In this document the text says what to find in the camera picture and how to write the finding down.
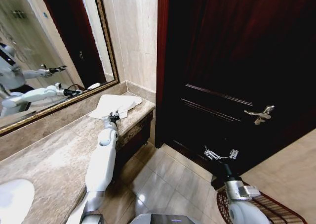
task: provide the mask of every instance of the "gold mirror frame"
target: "gold mirror frame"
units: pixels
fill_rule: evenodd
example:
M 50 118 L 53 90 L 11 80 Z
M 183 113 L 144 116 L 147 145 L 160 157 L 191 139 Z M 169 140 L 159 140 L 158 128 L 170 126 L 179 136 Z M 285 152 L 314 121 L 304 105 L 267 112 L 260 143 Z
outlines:
M 95 89 L 89 90 L 87 92 L 84 92 L 81 95 L 78 95 L 74 98 L 71 98 L 67 101 L 64 101 L 62 103 L 53 105 L 52 107 L 45 109 L 43 111 L 38 112 L 37 114 L 28 117 L 26 119 L 23 119 L 19 122 L 16 122 L 12 125 L 8 125 L 5 128 L 0 129 L 0 136 L 6 135 L 14 130 L 17 130 L 27 124 L 30 124 L 32 122 L 35 122 L 36 120 L 39 120 L 45 116 L 48 116 L 58 110 L 61 110 L 69 105 L 72 105 L 76 102 L 79 102 L 85 98 L 88 98 L 102 90 L 105 90 L 109 87 L 112 87 L 116 84 L 119 83 L 119 75 L 118 75 L 118 69 L 117 69 L 117 65 L 116 65 L 116 61 L 115 61 L 115 56 L 114 56 L 114 52 L 113 52 L 113 46 L 112 46 L 112 41 L 111 41 L 111 37 L 110 37 L 110 31 L 109 31 L 109 26 L 108 26 L 108 21 L 105 15 L 105 10 L 104 10 L 104 5 L 103 5 L 103 1 L 102 0 L 95 0 L 96 4 L 97 4 L 97 8 L 98 8 L 98 13 L 99 13 L 99 17 L 101 20 L 101 25 L 102 25 L 102 30 L 103 30 L 103 35 L 104 35 L 104 39 L 107 45 L 107 49 L 108 49 L 108 54 L 109 54 L 109 58 L 110 58 L 110 62 L 111 62 L 111 67 L 112 67 L 112 71 L 113 71 L 113 76 L 114 76 L 114 80 L 110 81 L 102 86 L 99 86 Z

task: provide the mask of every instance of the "wooden door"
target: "wooden door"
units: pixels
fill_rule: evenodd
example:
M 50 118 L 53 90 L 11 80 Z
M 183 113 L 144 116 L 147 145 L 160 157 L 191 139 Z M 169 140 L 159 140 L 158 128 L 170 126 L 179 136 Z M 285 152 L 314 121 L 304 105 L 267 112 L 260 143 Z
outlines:
M 316 0 L 159 0 L 159 10 L 157 146 L 216 176 L 204 146 L 238 149 L 241 174 L 316 127 Z M 244 112 L 267 105 L 259 125 Z
M 44 1 L 84 87 L 107 82 L 82 0 Z

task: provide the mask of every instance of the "mirror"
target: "mirror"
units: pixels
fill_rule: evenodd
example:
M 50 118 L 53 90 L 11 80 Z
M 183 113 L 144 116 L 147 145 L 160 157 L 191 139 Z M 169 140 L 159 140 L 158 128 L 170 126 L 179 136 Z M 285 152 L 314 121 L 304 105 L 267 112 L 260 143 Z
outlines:
M 0 0 L 0 135 L 118 82 L 102 0 Z

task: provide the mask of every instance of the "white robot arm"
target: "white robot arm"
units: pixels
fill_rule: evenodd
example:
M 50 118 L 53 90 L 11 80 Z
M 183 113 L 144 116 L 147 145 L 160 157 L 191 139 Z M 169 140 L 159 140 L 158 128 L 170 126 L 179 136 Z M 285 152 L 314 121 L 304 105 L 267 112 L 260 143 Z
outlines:
M 27 70 L 27 71 L 22 71 L 23 76 L 25 79 L 33 79 L 36 77 L 51 77 L 54 73 L 56 72 L 61 72 L 64 71 L 66 69 L 67 66 L 63 65 L 60 67 L 55 67 L 55 68 L 48 68 L 45 66 L 45 64 L 41 65 L 42 67 L 44 67 L 44 69 L 38 69 L 38 70 Z
M 80 90 L 68 90 L 61 88 L 60 83 L 46 88 L 38 88 L 30 90 L 26 93 L 12 92 L 8 93 L 0 84 L 0 96 L 3 98 L 1 102 L 3 109 L 0 117 L 22 112 L 28 109 L 29 103 L 46 99 L 47 97 L 77 95 L 82 93 Z
M 204 154 L 210 160 L 220 162 L 226 171 L 225 188 L 229 200 L 229 215 L 233 224 L 270 224 L 268 218 L 255 205 L 249 203 L 253 197 L 260 196 L 254 186 L 244 185 L 239 176 L 233 175 L 229 165 L 221 159 L 236 159 L 238 150 L 232 149 L 229 157 L 221 157 L 205 147 Z
M 115 121 L 118 115 L 103 118 L 105 128 L 98 135 L 96 149 L 92 152 L 85 184 L 87 193 L 81 203 L 70 214 L 66 224 L 103 223 L 101 215 L 89 215 L 96 211 L 104 201 L 104 193 L 113 177 L 116 157 L 115 145 L 118 130 Z

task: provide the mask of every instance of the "door handle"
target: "door handle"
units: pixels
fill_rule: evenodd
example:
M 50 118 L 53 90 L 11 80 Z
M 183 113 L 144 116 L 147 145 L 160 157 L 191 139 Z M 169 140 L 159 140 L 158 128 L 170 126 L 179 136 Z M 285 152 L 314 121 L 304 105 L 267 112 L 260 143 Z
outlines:
M 257 119 L 254 121 L 255 125 L 259 125 L 261 123 L 264 123 L 264 119 L 270 119 L 271 115 L 270 112 L 275 108 L 274 105 L 267 105 L 265 110 L 263 112 L 251 112 L 244 110 L 246 114 L 253 115 L 253 116 L 258 116 Z

